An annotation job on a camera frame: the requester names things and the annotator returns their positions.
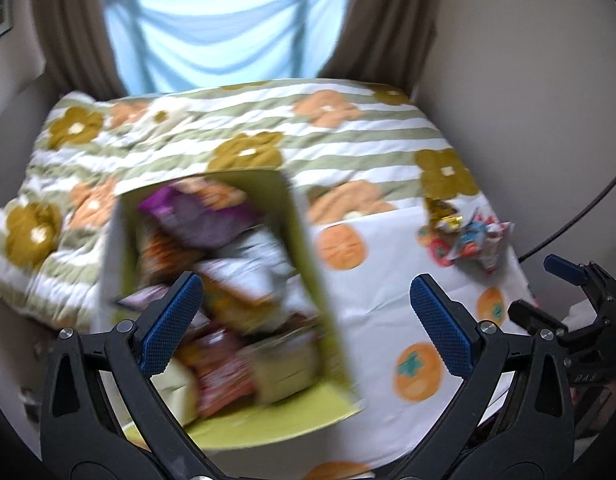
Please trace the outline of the pink striped snack bag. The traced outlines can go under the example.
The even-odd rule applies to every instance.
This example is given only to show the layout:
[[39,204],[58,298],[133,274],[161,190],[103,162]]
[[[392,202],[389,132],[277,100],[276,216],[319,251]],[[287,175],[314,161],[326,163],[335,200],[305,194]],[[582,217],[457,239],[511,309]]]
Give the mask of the pink striped snack bag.
[[197,414],[208,418],[256,392],[247,362],[239,354],[242,342],[230,330],[182,341],[175,356],[197,380]]

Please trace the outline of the colourful snack bag pile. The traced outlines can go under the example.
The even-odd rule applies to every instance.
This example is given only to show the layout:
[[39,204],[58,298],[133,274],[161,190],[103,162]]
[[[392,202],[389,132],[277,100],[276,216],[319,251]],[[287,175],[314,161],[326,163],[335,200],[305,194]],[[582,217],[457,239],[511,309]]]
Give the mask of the colourful snack bag pile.
[[498,271],[513,229],[512,222],[501,221],[495,214],[476,208],[457,231],[422,226],[417,240],[439,266],[472,263],[486,275],[492,275]]

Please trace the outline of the gold yellow snack bag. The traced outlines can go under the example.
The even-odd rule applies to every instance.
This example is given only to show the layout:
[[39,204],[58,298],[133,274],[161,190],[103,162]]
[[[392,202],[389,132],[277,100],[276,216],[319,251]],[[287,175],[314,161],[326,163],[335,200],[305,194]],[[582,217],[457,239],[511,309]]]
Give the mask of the gold yellow snack bag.
[[424,204],[430,229],[447,234],[460,232],[464,217],[457,207],[445,200],[437,200],[437,198],[431,197],[425,197]]

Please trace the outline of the persimmon print white sheet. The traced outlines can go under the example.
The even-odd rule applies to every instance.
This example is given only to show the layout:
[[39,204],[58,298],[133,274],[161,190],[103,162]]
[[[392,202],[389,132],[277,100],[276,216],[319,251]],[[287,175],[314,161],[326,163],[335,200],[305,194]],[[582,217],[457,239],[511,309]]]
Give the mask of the persimmon print white sheet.
[[339,479],[367,474],[414,450],[451,401],[460,378],[449,374],[410,304],[416,275],[430,274],[476,320],[517,332],[506,310],[532,298],[512,248],[493,274],[456,263],[433,239],[422,204],[349,219],[366,257],[351,270],[325,268],[324,281],[344,341],[362,410],[291,440],[268,461],[276,479]]

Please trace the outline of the orange cheese stick snack bag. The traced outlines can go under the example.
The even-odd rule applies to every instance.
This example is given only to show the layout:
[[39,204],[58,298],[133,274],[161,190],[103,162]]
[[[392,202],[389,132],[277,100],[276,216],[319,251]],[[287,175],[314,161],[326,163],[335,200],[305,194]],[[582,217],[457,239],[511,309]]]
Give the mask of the orange cheese stick snack bag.
[[171,285],[193,266],[204,252],[189,248],[161,229],[149,229],[138,238],[138,271],[142,285]]

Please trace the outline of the green cardboard snack box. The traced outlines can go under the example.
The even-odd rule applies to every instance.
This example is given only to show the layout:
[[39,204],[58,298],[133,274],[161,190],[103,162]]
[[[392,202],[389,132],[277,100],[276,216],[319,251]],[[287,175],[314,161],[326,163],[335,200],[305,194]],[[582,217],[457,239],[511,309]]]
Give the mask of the green cardboard snack box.
[[[187,338],[219,328],[242,342],[256,392],[219,413],[201,418],[194,411],[182,422],[203,450],[223,452],[276,444],[332,427],[361,411],[333,317],[332,300],[311,246],[305,205],[280,171],[220,170],[197,174],[244,191],[263,215],[266,226],[282,241],[296,273],[287,280],[279,304],[252,304],[201,278],[204,296]],[[138,205],[162,186],[185,178],[127,188],[117,196],[108,228],[101,302],[93,323],[98,332],[124,318],[136,318],[169,285],[142,285],[138,271],[138,238],[161,229]]]

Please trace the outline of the newspaper print snack bag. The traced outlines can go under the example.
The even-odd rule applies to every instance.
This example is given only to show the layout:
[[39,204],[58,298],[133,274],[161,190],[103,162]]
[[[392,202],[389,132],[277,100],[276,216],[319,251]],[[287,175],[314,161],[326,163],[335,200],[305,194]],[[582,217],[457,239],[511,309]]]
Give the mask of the newspaper print snack bag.
[[247,230],[194,270],[252,304],[279,304],[287,280],[296,273],[284,244],[266,226]]

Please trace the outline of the purple snack bag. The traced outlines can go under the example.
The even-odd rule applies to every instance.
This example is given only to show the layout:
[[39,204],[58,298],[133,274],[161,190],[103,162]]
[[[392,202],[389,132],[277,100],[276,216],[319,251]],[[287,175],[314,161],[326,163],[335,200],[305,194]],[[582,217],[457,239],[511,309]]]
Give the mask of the purple snack bag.
[[138,211],[189,248],[218,249],[263,220],[247,194],[203,177],[170,182],[146,197]]

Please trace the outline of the floral striped quilt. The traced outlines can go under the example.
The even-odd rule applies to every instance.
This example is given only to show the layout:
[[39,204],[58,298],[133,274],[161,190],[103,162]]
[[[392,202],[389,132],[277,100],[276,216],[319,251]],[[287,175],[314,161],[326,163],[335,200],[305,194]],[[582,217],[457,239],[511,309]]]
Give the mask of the floral striped quilt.
[[253,168],[302,191],[369,182],[396,207],[479,192],[438,128],[385,84],[281,79],[108,102],[74,91],[0,208],[0,300],[53,328],[87,327],[118,193]]

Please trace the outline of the brown drape right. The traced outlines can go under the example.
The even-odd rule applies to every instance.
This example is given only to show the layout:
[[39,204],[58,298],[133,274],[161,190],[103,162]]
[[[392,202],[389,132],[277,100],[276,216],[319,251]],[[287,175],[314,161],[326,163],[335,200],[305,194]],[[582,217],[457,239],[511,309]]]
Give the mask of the brown drape right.
[[349,0],[321,78],[387,84],[411,96],[437,34],[440,0]]

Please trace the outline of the brown drape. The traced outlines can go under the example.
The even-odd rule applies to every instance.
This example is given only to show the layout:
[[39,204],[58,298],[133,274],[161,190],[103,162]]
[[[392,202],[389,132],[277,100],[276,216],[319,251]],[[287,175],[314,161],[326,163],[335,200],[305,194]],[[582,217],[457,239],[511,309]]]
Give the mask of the brown drape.
[[102,0],[31,0],[46,73],[61,94],[107,101],[127,90],[117,72]]
[[321,78],[387,84],[411,96],[437,34],[440,0],[349,0]]

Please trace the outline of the light blue window curtain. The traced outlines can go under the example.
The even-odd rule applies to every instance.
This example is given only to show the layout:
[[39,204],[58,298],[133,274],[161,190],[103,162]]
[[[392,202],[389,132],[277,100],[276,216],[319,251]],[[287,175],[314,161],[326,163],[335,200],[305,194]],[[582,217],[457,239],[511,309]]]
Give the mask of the light blue window curtain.
[[349,0],[103,0],[131,96],[313,78]]

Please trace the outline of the brown drape left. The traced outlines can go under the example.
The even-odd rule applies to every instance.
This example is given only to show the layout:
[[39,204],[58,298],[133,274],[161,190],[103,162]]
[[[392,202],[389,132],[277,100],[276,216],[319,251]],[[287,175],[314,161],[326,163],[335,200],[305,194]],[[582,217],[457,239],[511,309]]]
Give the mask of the brown drape left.
[[117,72],[102,0],[31,0],[46,73],[61,94],[107,101],[127,90]]

